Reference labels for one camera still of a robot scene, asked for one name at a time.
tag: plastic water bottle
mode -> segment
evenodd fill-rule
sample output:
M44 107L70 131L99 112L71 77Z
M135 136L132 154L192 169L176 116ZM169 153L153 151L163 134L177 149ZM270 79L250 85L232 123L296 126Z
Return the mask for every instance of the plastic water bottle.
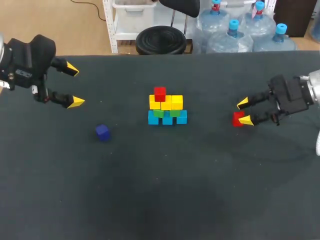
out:
M311 28L311 36L312 38L320 43L320 11L317 13L315 19L314 19L314 24Z
M276 26L275 35L267 35L254 42L254 52L294 51L297 45L286 36L287 25L280 23Z
M227 33L221 33L210 38L208 53L246 53L252 52L254 41L249 35L238 31L239 21L232 19L229 22Z
M212 0L211 9L204 10L197 19L193 33L193 53L205 54L212 35L228 29L229 15L220 10L221 0Z
M249 34L253 40L264 35L271 35L276 30L276 22L268 15L263 14L265 3L257 1L255 3L256 14L247 13L245 19L245 32Z

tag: black stool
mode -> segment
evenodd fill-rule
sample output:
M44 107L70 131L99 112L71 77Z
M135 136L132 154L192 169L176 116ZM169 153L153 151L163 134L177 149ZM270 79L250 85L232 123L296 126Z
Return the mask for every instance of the black stool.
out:
M185 16L184 33L172 27L176 10L173 11L171 26L153 26L139 33L135 48L139 55L183 54L187 47L188 15Z

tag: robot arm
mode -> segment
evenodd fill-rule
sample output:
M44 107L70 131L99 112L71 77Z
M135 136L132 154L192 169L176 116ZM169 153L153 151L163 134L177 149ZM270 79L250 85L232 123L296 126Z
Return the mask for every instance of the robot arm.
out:
M46 88L50 67L70 76L79 71L63 58L56 57L56 44L51 39L37 35L30 43L12 38L4 43L0 34L0 86L13 91L16 86L32 88L36 101L49 101L64 108L80 106L85 100L69 94L61 94Z
M256 126L271 120L280 124L280 116L288 116L309 109L320 100L320 70L309 76L298 76L287 81L282 75L275 76L268 83L268 90L245 97L237 104L238 109L246 109L258 103L269 101L271 108L264 113L253 113L239 118L245 125Z

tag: chair backrest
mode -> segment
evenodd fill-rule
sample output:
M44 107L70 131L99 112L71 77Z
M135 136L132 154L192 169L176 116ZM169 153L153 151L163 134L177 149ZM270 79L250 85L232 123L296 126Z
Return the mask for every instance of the chair backrest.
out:
M167 8L196 18L200 12L200 0L159 0Z

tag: floor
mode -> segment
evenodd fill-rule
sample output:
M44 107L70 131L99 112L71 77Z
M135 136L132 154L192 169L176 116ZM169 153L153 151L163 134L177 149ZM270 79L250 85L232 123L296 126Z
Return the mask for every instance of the floor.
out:
M104 19L102 0L91 2L100 9ZM0 32L5 41L11 38L29 42L42 34L56 42L57 55L111 55L107 25L98 18L93 5L70 0L1 0ZM300 50L320 50L320 44L304 38L294 38ZM134 44L125 42L120 53L135 53Z

